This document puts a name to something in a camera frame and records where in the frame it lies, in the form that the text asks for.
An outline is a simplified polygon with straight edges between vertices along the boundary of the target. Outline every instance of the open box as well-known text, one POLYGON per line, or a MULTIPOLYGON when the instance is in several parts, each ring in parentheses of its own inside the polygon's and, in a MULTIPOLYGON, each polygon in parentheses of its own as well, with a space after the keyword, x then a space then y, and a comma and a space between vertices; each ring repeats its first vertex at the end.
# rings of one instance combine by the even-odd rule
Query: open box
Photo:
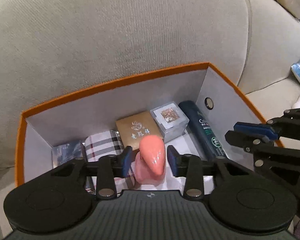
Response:
MULTIPOLYGON (((192 100, 206 116, 228 158, 253 169, 253 156, 232 147, 225 133, 236 122, 265 123, 246 96, 211 63, 195 63, 137 74, 79 90, 21 114, 16 145, 16 185, 52 169, 51 147, 115 129, 115 121, 167 102, 192 100), (214 106, 209 110, 205 98, 214 106)), ((181 154, 199 149, 184 135, 181 154)))

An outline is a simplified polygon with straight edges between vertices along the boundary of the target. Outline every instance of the brown package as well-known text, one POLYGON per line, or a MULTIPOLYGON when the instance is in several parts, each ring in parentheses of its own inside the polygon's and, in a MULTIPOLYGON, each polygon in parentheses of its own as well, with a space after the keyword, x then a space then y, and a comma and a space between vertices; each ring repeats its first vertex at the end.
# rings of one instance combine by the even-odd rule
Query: brown package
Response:
POLYGON ((163 138, 150 112, 135 114, 115 122, 124 147, 131 146, 134 153, 139 150, 143 136, 152 134, 163 138))

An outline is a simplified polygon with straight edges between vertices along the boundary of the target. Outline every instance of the fabric upholstery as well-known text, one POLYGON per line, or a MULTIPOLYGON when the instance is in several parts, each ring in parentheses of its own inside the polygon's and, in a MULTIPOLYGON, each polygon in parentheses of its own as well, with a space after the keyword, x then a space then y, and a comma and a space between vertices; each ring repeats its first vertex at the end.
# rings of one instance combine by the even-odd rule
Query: fabric upholstery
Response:
MULTIPOLYGON (((300 84, 293 76, 274 83, 266 88, 247 95, 251 102, 263 114, 266 120, 280 117, 283 111, 291 109, 300 95, 300 84)), ((300 149, 300 141, 281 138, 287 148, 300 149)))
POLYGON ((245 0, 0 0, 0 167, 21 111, 93 84, 210 61, 237 83, 245 0))
POLYGON ((288 77, 300 61, 300 22, 274 0, 250 3, 250 47, 238 86, 244 93, 288 77))

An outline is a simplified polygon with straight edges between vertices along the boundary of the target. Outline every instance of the clear plastic box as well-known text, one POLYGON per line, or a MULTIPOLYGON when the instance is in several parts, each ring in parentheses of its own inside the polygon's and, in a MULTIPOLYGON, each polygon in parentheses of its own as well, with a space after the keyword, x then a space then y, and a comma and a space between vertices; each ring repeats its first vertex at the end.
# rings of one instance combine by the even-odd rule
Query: clear plastic box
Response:
POLYGON ((160 128, 165 143, 181 136, 189 122, 175 102, 170 102, 150 111, 160 128))

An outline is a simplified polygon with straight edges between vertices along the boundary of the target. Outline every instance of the plaid fabric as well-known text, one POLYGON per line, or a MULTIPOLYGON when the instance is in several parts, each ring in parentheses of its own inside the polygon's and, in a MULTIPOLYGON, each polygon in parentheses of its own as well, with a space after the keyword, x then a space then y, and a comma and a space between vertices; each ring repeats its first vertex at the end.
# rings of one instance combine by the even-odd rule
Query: plaid fabric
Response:
MULTIPOLYGON (((89 136, 85 140, 85 147, 88 162, 96 162, 100 157, 109 154, 121 154, 123 146, 120 141, 119 135, 114 131, 105 131, 89 136)), ((97 177, 92 177, 94 187, 96 188, 97 177)), ((135 177, 132 169, 129 169, 127 178, 114 178, 117 188, 117 193, 124 189, 132 189, 135 184, 135 177)))

